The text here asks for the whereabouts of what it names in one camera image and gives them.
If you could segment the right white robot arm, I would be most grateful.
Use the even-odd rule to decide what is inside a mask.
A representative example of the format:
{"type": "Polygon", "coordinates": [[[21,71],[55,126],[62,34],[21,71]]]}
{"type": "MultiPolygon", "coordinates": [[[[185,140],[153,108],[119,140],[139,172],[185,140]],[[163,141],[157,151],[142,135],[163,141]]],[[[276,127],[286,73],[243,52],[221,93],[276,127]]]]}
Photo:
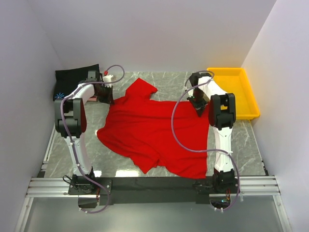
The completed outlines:
{"type": "Polygon", "coordinates": [[[212,176],[212,188],[224,193],[233,187],[235,178],[231,160],[231,134],[236,121],[236,97],[223,90],[215,81],[211,71],[194,72],[187,79],[194,89],[187,98],[195,108],[197,115],[208,111],[208,121],[214,131],[216,160],[212,176]]]}

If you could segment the red t shirt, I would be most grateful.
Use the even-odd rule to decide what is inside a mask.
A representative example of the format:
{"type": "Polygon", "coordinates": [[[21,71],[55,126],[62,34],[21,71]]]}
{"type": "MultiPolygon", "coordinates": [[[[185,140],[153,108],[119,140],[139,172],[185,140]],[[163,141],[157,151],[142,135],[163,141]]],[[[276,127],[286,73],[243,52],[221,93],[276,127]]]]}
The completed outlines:
{"type": "Polygon", "coordinates": [[[114,101],[98,139],[130,158],[144,174],[157,166],[178,176],[199,179],[207,172],[208,111],[201,117],[190,102],[154,101],[157,88],[137,79],[114,101]]]}

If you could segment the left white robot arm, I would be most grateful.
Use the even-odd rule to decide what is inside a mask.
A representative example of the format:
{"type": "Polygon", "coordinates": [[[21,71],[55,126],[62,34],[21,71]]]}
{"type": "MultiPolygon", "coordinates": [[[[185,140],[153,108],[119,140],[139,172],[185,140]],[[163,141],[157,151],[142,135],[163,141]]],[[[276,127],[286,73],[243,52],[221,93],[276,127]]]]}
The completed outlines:
{"type": "Polygon", "coordinates": [[[92,97],[97,97],[102,103],[113,104],[114,83],[115,77],[108,70],[101,73],[98,65],[56,71],[53,95],[55,129],[64,138],[70,151],[73,175],[69,178],[69,185],[85,194],[104,187],[96,180],[85,147],[87,120],[84,105],[92,97]]]}

